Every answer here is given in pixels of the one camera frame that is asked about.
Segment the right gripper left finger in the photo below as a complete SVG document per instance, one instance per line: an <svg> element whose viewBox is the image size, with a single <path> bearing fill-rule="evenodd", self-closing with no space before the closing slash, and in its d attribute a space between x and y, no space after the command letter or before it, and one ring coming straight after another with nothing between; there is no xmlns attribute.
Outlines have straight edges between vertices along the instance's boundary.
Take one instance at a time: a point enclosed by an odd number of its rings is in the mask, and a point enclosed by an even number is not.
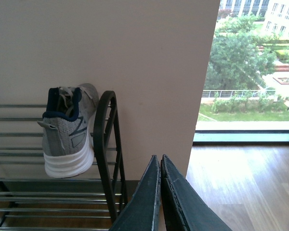
<svg viewBox="0 0 289 231"><path fill-rule="evenodd" d="M111 231L157 231L160 209L161 172L153 155L126 207L111 226Z"/></svg>

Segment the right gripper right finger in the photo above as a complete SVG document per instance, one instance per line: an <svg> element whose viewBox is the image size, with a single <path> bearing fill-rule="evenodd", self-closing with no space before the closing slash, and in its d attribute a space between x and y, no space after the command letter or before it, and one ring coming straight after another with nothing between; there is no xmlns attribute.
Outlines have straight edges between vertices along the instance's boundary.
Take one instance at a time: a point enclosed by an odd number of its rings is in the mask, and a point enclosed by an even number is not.
<svg viewBox="0 0 289 231"><path fill-rule="evenodd" d="M161 160L161 197L168 231L230 231L167 155Z"/></svg>

